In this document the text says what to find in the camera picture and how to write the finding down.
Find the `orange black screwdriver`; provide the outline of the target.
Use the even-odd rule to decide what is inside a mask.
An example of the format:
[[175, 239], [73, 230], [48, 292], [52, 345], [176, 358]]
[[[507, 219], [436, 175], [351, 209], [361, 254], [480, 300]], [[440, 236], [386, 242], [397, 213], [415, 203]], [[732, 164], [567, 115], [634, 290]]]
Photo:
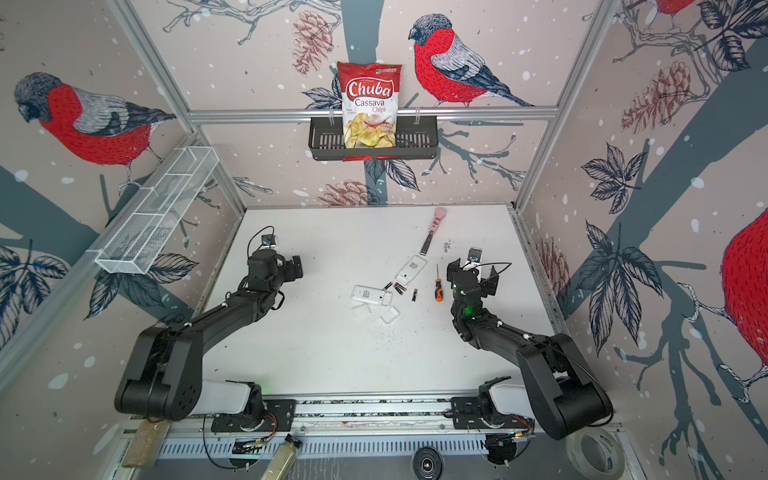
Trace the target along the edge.
[[435, 287], [434, 287], [434, 298], [438, 303], [441, 303], [444, 299], [444, 293], [443, 293], [443, 287], [442, 287], [442, 279], [440, 275], [440, 268], [439, 265], [435, 265], [436, 275], [435, 275]]

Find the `white remote control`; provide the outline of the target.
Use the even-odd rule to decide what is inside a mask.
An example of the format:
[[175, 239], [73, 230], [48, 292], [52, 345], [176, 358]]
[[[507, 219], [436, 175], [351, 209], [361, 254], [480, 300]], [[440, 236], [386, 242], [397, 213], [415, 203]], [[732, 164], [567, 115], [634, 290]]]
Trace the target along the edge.
[[355, 285], [351, 293], [351, 299], [358, 303], [388, 307], [392, 305], [393, 294], [388, 290]]
[[426, 265], [427, 260], [422, 255], [413, 255], [398, 271], [395, 281], [402, 286], [408, 286], [418, 277]]

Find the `white battery cover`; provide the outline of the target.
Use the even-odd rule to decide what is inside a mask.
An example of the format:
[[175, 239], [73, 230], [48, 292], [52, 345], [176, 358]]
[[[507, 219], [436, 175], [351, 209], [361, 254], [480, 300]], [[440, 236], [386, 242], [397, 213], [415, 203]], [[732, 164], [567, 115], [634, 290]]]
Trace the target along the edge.
[[391, 324], [395, 320], [397, 320], [400, 316], [400, 312], [395, 307], [390, 307], [388, 310], [386, 310], [384, 313], [380, 315], [380, 319], [384, 324]]
[[356, 320], [370, 318], [372, 315], [371, 307], [368, 304], [360, 304], [351, 309], [352, 317]]

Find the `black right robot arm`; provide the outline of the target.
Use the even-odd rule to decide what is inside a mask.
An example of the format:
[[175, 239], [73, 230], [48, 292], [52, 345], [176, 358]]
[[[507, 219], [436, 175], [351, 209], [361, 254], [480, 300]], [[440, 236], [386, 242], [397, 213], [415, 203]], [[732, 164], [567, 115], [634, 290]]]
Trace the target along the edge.
[[452, 323], [459, 337], [518, 367], [533, 418], [551, 438], [560, 440], [611, 422], [612, 402], [570, 336], [527, 332], [483, 306], [484, 298], [496, 294], [499, 275], [492, 269], [481, 278], [477, 264], [462, 264], [459, 259], [447, 265]]

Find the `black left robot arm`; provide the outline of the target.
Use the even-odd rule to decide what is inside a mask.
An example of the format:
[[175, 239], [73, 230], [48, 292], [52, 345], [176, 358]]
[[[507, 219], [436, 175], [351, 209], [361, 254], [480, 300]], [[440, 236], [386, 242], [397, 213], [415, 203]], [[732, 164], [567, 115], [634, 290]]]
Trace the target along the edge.
[[114, 407], [123, 414], [180, 421], [203, 392], [203, 358], [215, 345], [281, 308], [284, 284], [304, 276], [301, 257], [257, 250], [248, 274], [220, 305], [183, 324], [149, 327], [134, 344]]

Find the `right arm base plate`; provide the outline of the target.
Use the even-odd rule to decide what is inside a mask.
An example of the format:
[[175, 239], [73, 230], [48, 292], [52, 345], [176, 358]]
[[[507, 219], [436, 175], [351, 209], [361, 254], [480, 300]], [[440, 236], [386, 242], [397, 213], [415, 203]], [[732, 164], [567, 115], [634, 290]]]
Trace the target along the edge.
[[515, 414], [502, 414], [491, 406], [489, 400], [480, 396], [452, 397], [450, 406], [443, 411], [443, 416], [453, 422], [458, 430], [480, 429], [521, 429], [532, 431], [535, 421], [532, 418]]

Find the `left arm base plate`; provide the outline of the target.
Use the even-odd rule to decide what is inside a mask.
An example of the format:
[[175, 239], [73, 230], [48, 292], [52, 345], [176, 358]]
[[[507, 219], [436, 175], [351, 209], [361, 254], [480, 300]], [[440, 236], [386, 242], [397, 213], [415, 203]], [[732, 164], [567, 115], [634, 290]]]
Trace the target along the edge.
[[217, 414], [210, 429], [213, 433], [288, 433], [292, 428], [296, 406], [294, 399], [263, 400], [260, 408], [247, 407], [238, 414]]

